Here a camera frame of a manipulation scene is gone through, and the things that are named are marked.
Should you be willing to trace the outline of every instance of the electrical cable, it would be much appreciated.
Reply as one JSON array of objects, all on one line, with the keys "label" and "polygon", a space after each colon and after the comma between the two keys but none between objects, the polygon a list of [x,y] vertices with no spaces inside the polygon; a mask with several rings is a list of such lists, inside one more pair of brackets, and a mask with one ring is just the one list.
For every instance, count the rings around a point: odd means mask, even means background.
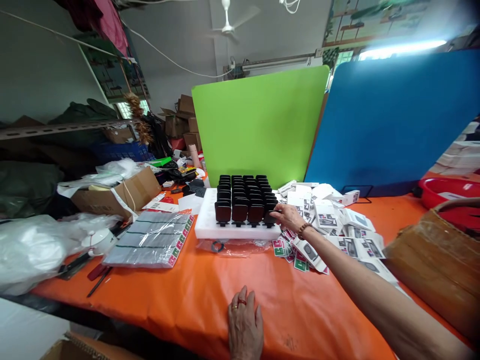
[{"label": "electrical cable", "polygon": [[[86,46],[87,48],[91,48],[91,49],[97,50],[97,51],[99,51],[99,52],[101,52],[101,53],[104,53],[104,54],[107,54],[107,55],[111,55],[111,56],[113,56],[113,57],[115,57],[115,58],[118,58],[118,55],[117,55],[117,54],[113,54],[113,53],[111,53],[111,52],[102,50],[101,48],[92,46],[92,45],[90,45],[90,44],[87,44],[86,42],[83,42],[83,41],[77,40],[76,38],[73,38],[73,37],[71,37],[71,36],[62,34],[61,32],[52,30],[52,29],[50,29],[50,28],[48,28],[48,27],[45,27],[45,26],[39,25],[39,24],[37,24],[37,23],[35,23],[35,22],[26,20],[26,19],[24,19],[24,18],[22,18],[22,17],[20,17],[20,16],[14,15],[14,14],[12,14],[12,13],[9,13],[9,12],[3,11],[3,10],[0,10],[0,13],[5,14],[5,15],[8,15],[8,16],[10,16],[10,17],[12,17],[12,18],[15,18],[15,19],[18,19],[18,20],[22,20],[23,22],[26,22],[26,23],[28,23],[28,24],[35,25],[36,27],[42,28],[42,29],[44,29],[44,30],[47,30],[47,31],[49,31],[49,32],[51,32],[51,33],[53,33],[53,34],[60,35],[61,37],[67,38],[67,39],[69,39],[69,40],[73,40],[74,42],[76,42],[76,43],[78,43],[78,44],[81,44],[81,45],[83,45],[83,46]],[[129,61],[134,62],[134,63],[137,62],[137,61],[135,60],[135,58],[133,58],[133,57],[123,57],[123,56],[121,56],[121,58],[122,58],[122,59],[125,59],[125,60],[129,60]]]},{"label": "electrical cable", "polygon": [[[295,14],[297,10],[299,9],[300,6],[300,0],[293,0],[292,2],[287,2],[287,0],[280,0],[280,4],[285,5],[285,9],[290,13],[290,14]],[[296,4],[296,9],[295,11],[290,10],[290,8]]]},{"label": "electrical cable", "polygon": [[119,3],[138,3],[138,4],[161,4],[161,3],[168,3],[168,2],[183,2],[183,1],[195,1],[195,0],[159,0],[159,1],[142,1],[142,0],[120,0],[117,1]]},{"label": "electrical cable", "polygon": [[[74,41],[74,42],[76,42],[76,43],[78,43],[78,44],[80,44],[80,45],[83,45],[83,46],[85,46],[85,47],[87,47],[87,48],[91,48],[91,49],[97,50],[97,51],[99,51],[99,52],[101,52],[101,53],[104,53],[104,54],[113,56],[113,57],[115,57],[115,58],[118,58],[118,57],[119,57],[117,54],[113,54],[113,53],[111,53],[111,52],[102,50],[102,49],[100,49],[100,48],[98,48],[98,47],[95,47],[95,46],[92,46],[92,45],[90,45],[90,44],[88,44],[88,43],[86,43],[86,42],[77,40],[76,38],[73,38],[73,37],[71,37],[71,36],[62,34],[61,32],[58,32],[58,31],[52,30],[52,29],[50,29],[50,28],[48,28],[48,27],[39,25],[39,24],[37,24],[37,23],[35,23],[35,22],[29,21],[29,20],[27,20],[27,19],[24,19],[23,17],[14,15],[14,14],[9,13],[9,12],[7,12],[7,11],[3,11],[3,10],[0,9],[0,13],[5,14],[5,15],[8,15],[8,16],[10,16],[10,17],[12,17],[12,18],[21,20],[21,21],[23,21],[23,22],[25,22],[25,23],[34,25],[34,26],[39,27],[39,28],[41,28],[41,29],[47,30],[47,31],[49,31],[49,32],[51,32],[51,33],[53,33],[53,34],[59,35],[59,36],[64,37],[64,38],[66,38],[66,39],[72,40],[72,41]],[[204,74],[200,74],[200,73],[197,73],[197,72],[194,72],[194,71],[190,71],[190,70],[188,70],[187,68],[185,68],[185,67],[177,64],[175,61],[173,61],[171,58],[169,58],[169,57],[168,57],[167,55],[165,55],[163,52],[161,52],[160,50],[158,50],[155,46],[153,46],[153,45],[152,45],[146,38],[144,38],[141,34],[139,34],[138,32],[136,32],[136,31],[134,31],[134,30],[132,30],[131,28],[129,28],[129,30],[130,30],[132,33],[134,33],[135,35],[137,35],[137,36],[139,36],[140,38],[142,38],[143,40],[145,40],[147,44],[149,44],[152,48],[154,48],[156,51],[158,51],[161,55],[163,55],[163,56],[164,56],[165,58],[167,58],[169,61],[171,61],[172,63],[174,63],[175,65],[177,65],[179,68],[181,68],[181,69],[183,69],[183,70],[185,70],[185,71],[187,71],[187,72],[189,72],[189,73],[192,73],[192,74],[195,74],[195,75],[198,75],[198,76],[202,76],[202,77],[206,77],[206,78],[216,79],[216,78],[222,78],[222,77],[225,76],[226,74],[229,74],[229,73],[231,73],[231,72],[233,71],[233,69],[231,69],[230,71],[228,71],[228,72],[226,72],[226,73],[224,73],[224,74],[222,74],[222,75],[218,75],[218,76],[204,75]],[[132,63],[135,63],[135,64],[137,63],[137,61],[135,60],[134,57],[124,57],[124,56],[120,56],[120,57],[121,57],[122,59],[131,61]]]},{"label": "electrical cable", "polygon": [[200,74],[198,72],[194,72],[194,71],[191,71],[191,70],[188,70],[187,68],[177,64],[175,61],[173,61],[171,58],[169,58],[167,55],[165,55],[163,52],[161,52],[160,50],[158,50],[150,41],[148,41],[143,35],[139,34],[138,32],[136,32],[135,30],[132,30],[131,27],[129,27],[125,21],[121,21],[127,28],[128,30],[130,30],[133,34],[137,35],[138,37],[140,37],[141,39],[143,39],[148,45],[150,45],[152,48],[154,48],[159,54],[163,55],[167,60],[169,60],[170,62],[172,62],[173,64],[175,64],[176,66],[178,66],[180,69],[183,69],[189,73],[192,73],[194,75],[198,75],[198,76],[202,76],[202,77],[205,77],[205,78],[212,78],[212,79],[217,79],[217,78],[223,78],[226,74],[229,74],[233,71],[233,69],[230,69],[230,71],[228,72],[225,72],[223,73],[222,75],[217,75],[217,76],[211,76],[211,75],[204,75],[204,74]]}]

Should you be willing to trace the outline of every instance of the window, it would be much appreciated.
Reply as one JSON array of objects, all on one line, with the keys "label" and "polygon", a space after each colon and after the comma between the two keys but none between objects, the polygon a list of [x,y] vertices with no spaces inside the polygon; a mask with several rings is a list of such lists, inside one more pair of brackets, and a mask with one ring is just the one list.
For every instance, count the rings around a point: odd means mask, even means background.
[{"label": "window", "polygon": [[[128,102],[117,102],[116,107],[118,111],[120,112],[121,118],[122,119],[131,119],[132,118],[132,112],[130,111],[130,106]],[[146,100],[141,100],[140,101],[140,106],[143,109],[143,115],[147,115],[149,111],[149,106],[147,104]]]},{"label": "window", "polygon": [[352,60],[353,55],[354,55],[353,50],[339,52],[338,57],[336,58],[335,70],[333,71],[333,73],[337,71],[337,68],[339,67],[340,64],[348,63],[350,60]]}]

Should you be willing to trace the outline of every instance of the white foam tray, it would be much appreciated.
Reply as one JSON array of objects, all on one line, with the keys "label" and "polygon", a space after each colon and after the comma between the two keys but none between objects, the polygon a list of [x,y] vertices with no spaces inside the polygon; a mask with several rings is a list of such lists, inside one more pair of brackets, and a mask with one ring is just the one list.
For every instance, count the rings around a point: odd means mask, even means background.
[{"label": "white foam tray", "polygon": [[263,222],[255,228],[248,224],[236,227],[231,223],[221,227],[215,219],[216,201],[217,189],[207,188],[195,225],[197,239],[276,240],[280,236],[280,227],[278,225],[267,228],[263,225]]}]

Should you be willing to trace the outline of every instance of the pink cloth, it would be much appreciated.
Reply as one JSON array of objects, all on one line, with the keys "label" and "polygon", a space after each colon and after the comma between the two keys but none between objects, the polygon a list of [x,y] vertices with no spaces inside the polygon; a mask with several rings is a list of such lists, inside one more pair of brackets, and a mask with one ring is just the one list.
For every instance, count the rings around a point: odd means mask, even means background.
[{"label": "pink cloth", "polygon": [[100,19],[100,28],[96,29],[100,34],[106,36],[123,56],[127,55],[127,36],[125,35],[122,22],[120,21],[117,10],[111,0],[94,0],[96,6],[103,13]]}]

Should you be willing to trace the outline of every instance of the ceiling fan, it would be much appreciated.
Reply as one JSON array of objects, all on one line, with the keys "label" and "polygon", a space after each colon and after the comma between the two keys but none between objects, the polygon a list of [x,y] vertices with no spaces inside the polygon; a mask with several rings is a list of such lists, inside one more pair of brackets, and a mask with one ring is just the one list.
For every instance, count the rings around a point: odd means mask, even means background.
[{"label": "ceiling fan", "polygon": [[239,39],[235,36],[235,29],[239,26],[245,24],[250,19],[254,18],[258,14],[260,14],[260,9],[256,6],[250,6],[248,10],[237,19],[237,21],[230,25],[229,23],[229,7],[230,7],[230,0],[221,0],[221,4],[223,5],[223,9],[225,10],[225,26],[223,28],[216,28],[212,29],[207,36],[209,38],[217,38],[219,36],[224,36],[230,40],[232,40],[235,44],[239,44]]}]

